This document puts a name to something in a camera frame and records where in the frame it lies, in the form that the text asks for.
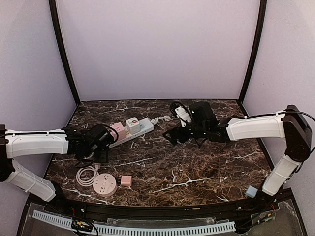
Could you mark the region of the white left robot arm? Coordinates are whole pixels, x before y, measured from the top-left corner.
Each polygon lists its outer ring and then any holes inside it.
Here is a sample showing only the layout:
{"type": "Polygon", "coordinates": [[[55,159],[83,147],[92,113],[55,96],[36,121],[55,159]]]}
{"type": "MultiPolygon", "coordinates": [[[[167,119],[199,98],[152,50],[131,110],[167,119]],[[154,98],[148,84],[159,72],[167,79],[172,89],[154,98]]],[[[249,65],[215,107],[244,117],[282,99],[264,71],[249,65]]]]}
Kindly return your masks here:
{"type": "Polygon", "coordinates": [[[91,129],[63,127],[49,131],[14,131],[0,126],[0,180],[32,193],[46,202],[64,199],[57,183],[45,180],[22,167],[15,158],[37,154],[70,154],[82,162],[98,159],[118,140],[114,129],[98,124],[91,129]]]}

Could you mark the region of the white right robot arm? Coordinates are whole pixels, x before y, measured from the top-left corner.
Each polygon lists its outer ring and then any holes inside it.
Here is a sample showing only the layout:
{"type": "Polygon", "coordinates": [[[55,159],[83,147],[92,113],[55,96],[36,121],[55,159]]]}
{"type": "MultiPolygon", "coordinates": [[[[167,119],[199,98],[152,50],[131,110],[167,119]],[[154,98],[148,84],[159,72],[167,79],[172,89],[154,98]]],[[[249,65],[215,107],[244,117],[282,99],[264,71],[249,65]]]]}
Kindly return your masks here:
{"type": "Polygon", "coordinates": [[[180,123],[163,136],[171,144],[184,143],[189,139],[202,146],[205,141],[227,143],[243,139],[279,138],[286,142],[283,156],[261,186],[260,193],[275,196],[282,185],[310,157],[312,129],[307,123],[306,113],[295,105],[269,114],[255,116],[232,116],[218,120],[208,102],[197,102],[186,107],[172,102],[170,112],[180,123]]]}

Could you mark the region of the white cube socket adapter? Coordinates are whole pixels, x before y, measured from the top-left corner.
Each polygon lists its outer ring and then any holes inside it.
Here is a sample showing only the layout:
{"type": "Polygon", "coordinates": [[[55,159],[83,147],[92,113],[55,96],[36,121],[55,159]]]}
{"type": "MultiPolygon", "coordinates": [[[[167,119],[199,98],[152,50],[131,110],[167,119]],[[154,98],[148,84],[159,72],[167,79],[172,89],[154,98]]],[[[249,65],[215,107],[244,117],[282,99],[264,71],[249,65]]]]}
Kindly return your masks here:
{"type": "Polygon", "coordinates": [[[130,134],[136,134],[141,130],[140,122],[136,117],[126,120],[126,127],[130,134]]]}

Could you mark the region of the pink cube socket adapter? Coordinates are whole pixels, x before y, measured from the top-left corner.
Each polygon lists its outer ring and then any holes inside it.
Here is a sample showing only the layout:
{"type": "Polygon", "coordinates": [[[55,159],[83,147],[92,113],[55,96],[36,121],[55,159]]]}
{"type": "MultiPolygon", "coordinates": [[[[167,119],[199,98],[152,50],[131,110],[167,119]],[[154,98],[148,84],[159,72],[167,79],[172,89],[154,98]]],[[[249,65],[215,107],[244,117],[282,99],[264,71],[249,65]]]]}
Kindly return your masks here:
{"type": "Polygon", "coordinates": [[[126,138],[125,127],[122,125],[121,122],[111,125],[111,128],[115,130],[115,131],[111,130],[111,135],[114,137],[114,140],[120,141],[126,138]]]}

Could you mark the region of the white multicolour power strip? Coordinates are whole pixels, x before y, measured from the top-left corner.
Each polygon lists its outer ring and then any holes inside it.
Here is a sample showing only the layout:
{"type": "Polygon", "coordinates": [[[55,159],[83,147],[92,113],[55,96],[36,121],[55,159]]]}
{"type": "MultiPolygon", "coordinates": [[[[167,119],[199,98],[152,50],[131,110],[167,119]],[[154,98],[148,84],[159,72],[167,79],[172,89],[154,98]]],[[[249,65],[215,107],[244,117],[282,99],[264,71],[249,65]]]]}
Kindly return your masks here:
{"type": "Polygon", "coordinates": [[[144,135],[148,132],[151,132],[154,130],[154,126],[156,124],[158,124],[160,121],[171,121],[171,117],[170,116],[160,116],[160,117],[157,117],[157,118],[154,118],[154,119],[148,119],[148,118],[144,118],[142,120],[139,120],[140,122],[140,127],[141,127],[141,130],[136,133],[136,134],[130,134],[127,130],[127,127],[126,125],[124,126],[125,127],[125,131],[126,131],[126,138],[120,140],[120,141],[116,141],[115,143],[111,144],[109,147],[110,148],[113,148],[113,147],[116,147],[118,145],[121,145],[123,143],[126,143],[132,139],[135,139],[141,135],[144,135]]]}

